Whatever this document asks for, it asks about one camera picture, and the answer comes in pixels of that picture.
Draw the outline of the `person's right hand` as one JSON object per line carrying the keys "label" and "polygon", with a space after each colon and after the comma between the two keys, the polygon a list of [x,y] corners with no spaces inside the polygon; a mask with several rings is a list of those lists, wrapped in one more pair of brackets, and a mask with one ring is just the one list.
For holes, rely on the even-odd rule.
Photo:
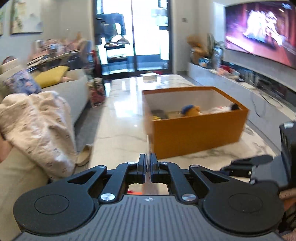
{"label": "person's right hand", "polygon": [[296,203],[296,188],[281,191],[279,198],[284,202],[284,209],[287,211]]}

